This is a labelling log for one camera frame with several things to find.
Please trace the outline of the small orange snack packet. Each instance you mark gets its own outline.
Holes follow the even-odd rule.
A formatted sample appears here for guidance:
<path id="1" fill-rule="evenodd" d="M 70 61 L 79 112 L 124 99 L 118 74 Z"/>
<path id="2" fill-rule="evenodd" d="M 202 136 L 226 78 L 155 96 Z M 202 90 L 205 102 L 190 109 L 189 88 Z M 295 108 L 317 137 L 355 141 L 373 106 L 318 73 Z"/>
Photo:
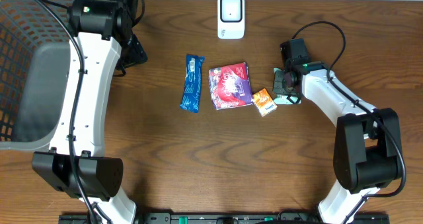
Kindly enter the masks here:
<path id="1" fill-rule="evenodd" d="M 252 101 L 262 117 L 277 109 L 276 103 L 266 89 L 262 89 L 252 96 Z"/>

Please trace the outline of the red purple snack packet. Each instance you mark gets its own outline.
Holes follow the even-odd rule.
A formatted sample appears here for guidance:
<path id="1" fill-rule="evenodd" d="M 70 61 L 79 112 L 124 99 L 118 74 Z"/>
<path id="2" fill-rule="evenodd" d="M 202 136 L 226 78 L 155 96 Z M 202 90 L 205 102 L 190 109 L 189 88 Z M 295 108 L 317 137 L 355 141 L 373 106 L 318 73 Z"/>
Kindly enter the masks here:
<path id="1" fill-rule="evenodd" d="M 245 62 L 208 71 L 211 101 L 216 110 L 252 104 L 248 66 Z"/>

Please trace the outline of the blue snack bar wrapper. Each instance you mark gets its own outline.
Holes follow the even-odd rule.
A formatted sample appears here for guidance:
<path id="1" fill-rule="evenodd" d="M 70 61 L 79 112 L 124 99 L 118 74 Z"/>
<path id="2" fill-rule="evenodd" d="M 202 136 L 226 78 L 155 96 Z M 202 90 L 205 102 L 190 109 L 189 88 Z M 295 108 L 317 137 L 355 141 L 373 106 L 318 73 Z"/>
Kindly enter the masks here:
<path id="1" fill-rule="evenodd" d="M 186 76 L 184 93 L 180 108 L 193 113 L 199 112 L 200 95 L 202 88 L 202 65 L 204 56 L 186 55 Z"/>

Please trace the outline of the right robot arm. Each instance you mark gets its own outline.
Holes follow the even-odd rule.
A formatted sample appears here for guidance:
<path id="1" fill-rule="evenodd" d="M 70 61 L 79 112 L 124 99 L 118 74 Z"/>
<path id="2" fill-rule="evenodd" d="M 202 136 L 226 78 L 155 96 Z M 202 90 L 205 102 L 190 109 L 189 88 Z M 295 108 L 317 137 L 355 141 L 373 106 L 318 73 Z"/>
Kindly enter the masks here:
<path id="1" fill-rule="evenodd" d="M 301 38 L 281 43 L 283 69 L 274 69 L 277 104 L 316 104 L 336 128 L 333 169 L 336 182 L 318 205 L 323 223 L 352 223 L 369 198 L 404 181 L 399 117 L 391 108 L 377 109 L 345 87 L 323 61 L 313 61 Z"/>

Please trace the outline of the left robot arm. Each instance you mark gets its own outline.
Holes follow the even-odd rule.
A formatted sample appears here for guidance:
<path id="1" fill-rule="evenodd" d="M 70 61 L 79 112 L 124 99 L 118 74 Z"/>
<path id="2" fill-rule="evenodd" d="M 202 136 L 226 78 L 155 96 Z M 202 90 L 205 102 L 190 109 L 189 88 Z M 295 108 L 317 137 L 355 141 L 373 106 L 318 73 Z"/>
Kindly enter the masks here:
<path id="1" fill-rule="evenodd" d="M 137 206 L 122 188 L 123 162 L 105 156 L 104 122 L 115 70 L 147 61 L 133 33 L 143 0 L 74 0 L 63 24 L 70 65 L 58 126 L 33 170 L 53 189 L 85 203 L 72 223 L 135 223 Z"/>

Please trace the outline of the white barcode scanner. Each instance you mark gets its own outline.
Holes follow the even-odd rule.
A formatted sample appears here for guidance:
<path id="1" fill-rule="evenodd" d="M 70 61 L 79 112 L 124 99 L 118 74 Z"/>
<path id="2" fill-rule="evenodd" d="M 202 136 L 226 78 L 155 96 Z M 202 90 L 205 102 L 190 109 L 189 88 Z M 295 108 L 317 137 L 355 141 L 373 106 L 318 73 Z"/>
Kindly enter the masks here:
<path id="1" fill-rule="evenodd" d="M 245 0 L 217 0 L 217 36 L 237 40 L 245 35 Z"/>

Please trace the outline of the grey plastic mesh basket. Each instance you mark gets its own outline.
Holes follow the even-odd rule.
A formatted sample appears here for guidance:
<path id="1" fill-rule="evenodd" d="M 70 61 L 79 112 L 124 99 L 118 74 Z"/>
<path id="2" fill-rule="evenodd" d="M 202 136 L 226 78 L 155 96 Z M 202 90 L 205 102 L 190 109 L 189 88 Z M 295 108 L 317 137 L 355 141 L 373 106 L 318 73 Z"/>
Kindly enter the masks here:
<path id="1" fill-rule="evenodd" d="M 68 147 L 79 59 L 69 41 L 74 0 L 1 0 L 1 149 Z"/>

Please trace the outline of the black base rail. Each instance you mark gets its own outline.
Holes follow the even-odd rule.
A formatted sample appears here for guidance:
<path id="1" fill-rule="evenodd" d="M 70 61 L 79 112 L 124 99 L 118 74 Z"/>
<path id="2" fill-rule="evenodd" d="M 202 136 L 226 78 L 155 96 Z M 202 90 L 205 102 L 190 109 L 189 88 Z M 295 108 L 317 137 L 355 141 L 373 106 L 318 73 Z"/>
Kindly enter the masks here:
<path id="1" fill-rule="evenodd" d="M 60 215 L 59 224 L 88 223 L 86 215 Z M 274 214 L 171 214 L 144 213 L 135 218 L 140 224 L 253 224 L 253 223 L 323 223 L 315 213 L 281 212 Z M 390 224 L 387 214 L 356 214 L 351 223 Z"/>

